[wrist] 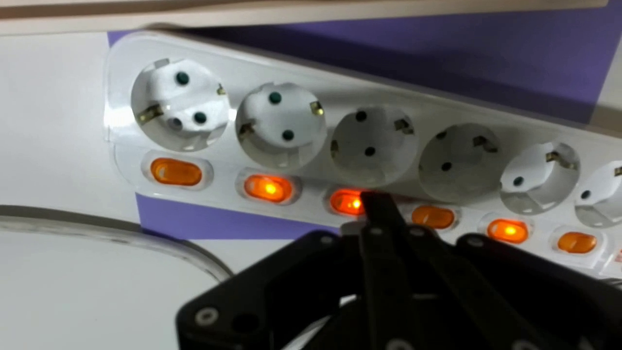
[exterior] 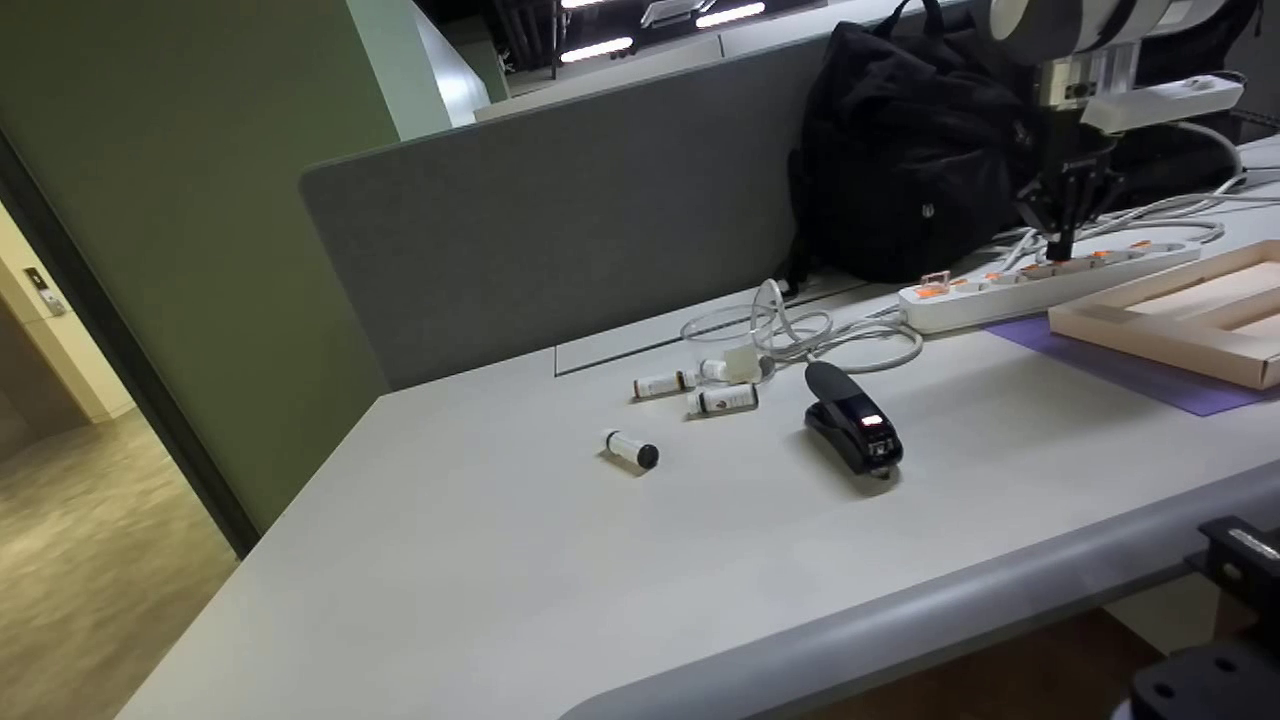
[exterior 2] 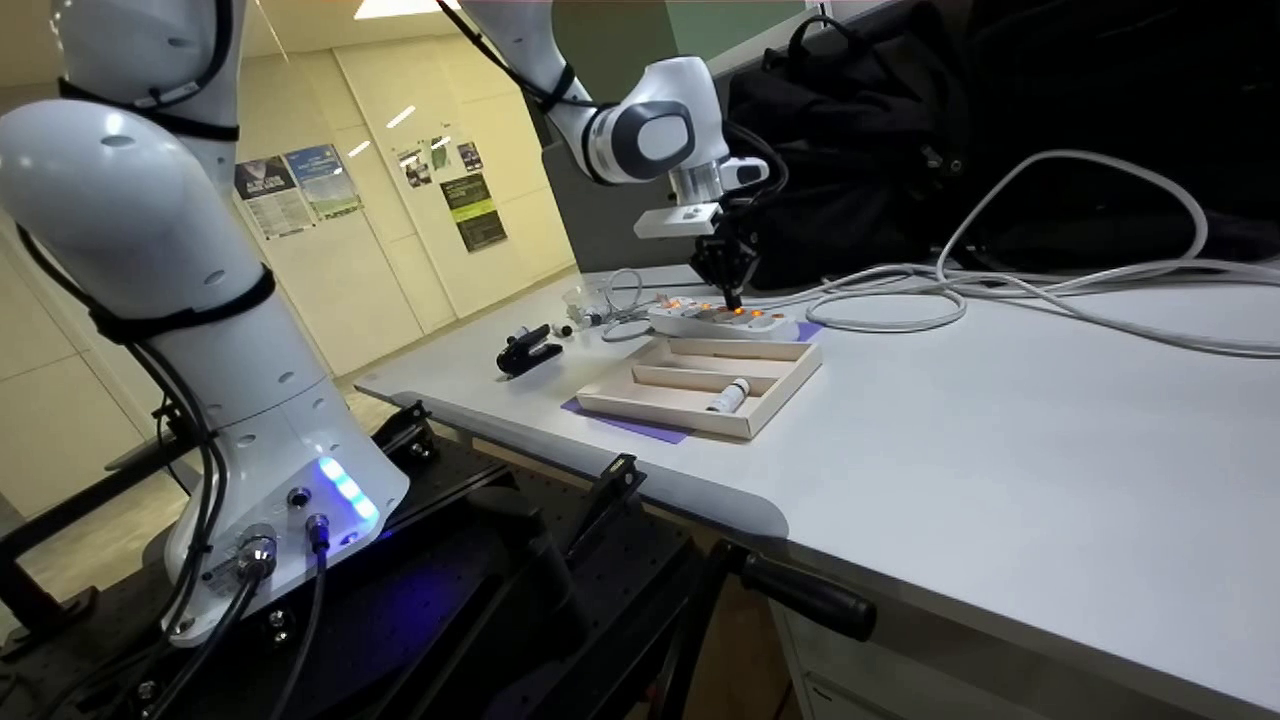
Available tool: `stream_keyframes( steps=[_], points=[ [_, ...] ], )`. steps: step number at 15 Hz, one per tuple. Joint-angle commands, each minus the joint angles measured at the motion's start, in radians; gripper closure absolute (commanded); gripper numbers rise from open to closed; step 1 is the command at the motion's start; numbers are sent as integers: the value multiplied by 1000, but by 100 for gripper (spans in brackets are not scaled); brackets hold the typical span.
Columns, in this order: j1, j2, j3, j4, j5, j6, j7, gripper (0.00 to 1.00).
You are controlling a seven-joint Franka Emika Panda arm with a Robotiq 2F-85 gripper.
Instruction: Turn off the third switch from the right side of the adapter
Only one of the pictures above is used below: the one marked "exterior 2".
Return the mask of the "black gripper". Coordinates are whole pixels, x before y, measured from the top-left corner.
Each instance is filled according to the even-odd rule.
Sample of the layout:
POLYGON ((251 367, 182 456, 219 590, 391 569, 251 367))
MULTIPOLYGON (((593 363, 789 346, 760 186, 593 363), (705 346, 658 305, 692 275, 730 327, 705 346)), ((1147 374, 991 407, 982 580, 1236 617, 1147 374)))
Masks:
POLYGON ((701 279, 721 288, 724 312, 744 307, 753 292, 753 273, 760 264, 753 211, 730 203, 714 233, 697 240, 692 269, 701 279))

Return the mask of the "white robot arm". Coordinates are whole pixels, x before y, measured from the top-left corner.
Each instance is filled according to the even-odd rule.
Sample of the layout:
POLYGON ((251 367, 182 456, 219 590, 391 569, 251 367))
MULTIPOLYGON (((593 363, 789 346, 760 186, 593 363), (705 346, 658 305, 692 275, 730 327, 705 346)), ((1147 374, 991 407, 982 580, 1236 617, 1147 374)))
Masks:
MULTIPOLYGON (((164 545, 159 631, 202 650, 379 542, 410 477, 356 430, 227 207, 250 0, 54 0, 60 94, 0 118, 0 207, 68 273, 96 331, 182 405, 204 482, 164 545)), ((730 149, 705 61, 597 99, 554 0, 437 8, 614 190, 669 186, 643 240, 714 240, 771 170, 730 149)))

